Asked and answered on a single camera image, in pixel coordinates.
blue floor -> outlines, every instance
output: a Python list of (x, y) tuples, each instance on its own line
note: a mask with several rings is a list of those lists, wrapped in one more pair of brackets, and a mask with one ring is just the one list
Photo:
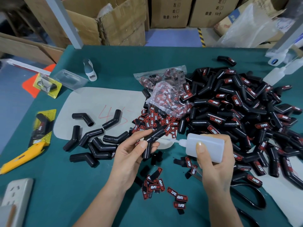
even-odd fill
[[(49, 38), (47, 42), (54, 45)], [(146, 46), (202, 47), (202, 44), (196, 28), (151, 29), (146, 32)], [(46, 67), (21, 57), (11, 58), (38, 68)], [(34, 75), (8, 64), (0, 70), (0, 154), (34, 100), (21, 86)]]

yellow and black hazard tape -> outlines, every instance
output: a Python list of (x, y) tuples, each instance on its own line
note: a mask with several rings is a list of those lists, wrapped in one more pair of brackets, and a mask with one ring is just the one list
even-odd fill
[(199, 32), (200, 40), (201, 40), (201, 43), (202, 43), (202, 47), (206, 48), (206, 45), (205, 45), (205, 42), (204, 42), (204, 38), (203, 38), (203, 35), (202, 35), (202, 32), (201, 32), (200, 28), (198, 28), (198, 32)]

clear plastic tray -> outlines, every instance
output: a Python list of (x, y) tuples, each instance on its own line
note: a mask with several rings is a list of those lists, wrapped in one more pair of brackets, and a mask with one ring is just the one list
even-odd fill
[(54, 75), (54, 79), (62, 83), (63, 86), (75, 91), (78, 88), (84, 87), (88, 79), (83, 78), (75, 73), (62, 69)]

black scissors handle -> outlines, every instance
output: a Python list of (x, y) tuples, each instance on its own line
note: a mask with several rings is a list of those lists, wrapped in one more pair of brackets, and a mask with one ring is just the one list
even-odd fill
[[(247, 197), (245, 197), (243, 194), (241, 194), (239, 191), (237, 191), (234, 188), (236, 186), (248, 186), (248, 187), (252, 188), (254, 190), (254, 192), (256, 193), (257, 197), (258, 197), (259, 204), (253, 203), (251, 200), (249, 200)], [(244, 201), (246, 201), (252, 207), (254, 207), (258, 210), (263, 210), (263, 209), (266, 208), (266, 200), (265, 200), (263, 194), (258, 190), (258, 188), (254, 187), (253, 185), (248, 184), (248, 183), (238, 182), (238, 183), (231, 183), (230, 187), (231, 187), (231, 191), (233, 193), (238, 195), (240, 198), (242, 198)]]
[(250, 221), (250, 223), (252, 224), (251, 226), (260, 227), (258, 222), (256, 222), (256, 220), (253, 219), (252, 216), (250, 216), (248, 213), (244, 212), (243, 210), (239, 209), (238, 207), (236, 207), (236, 210), (239, 215), (241, 215), (242, 217), (245, 217), (246, 219), (248, 219), (248, 221)]

person's right hand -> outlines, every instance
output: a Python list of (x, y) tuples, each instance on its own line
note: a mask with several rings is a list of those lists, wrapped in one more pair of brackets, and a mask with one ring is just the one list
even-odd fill
[(196, 145), (197, 161), (203, 170), (202, 182), (209, 198), (222, 197), (230, 194), (229, 187), (232, 181), (232, 174), (235, 164), (232, 142), (228, 135), (203, 134), (217, 139), (223, 139), (224, 152), (222, 162), (213, 165), (209, 152), (202, 142)]

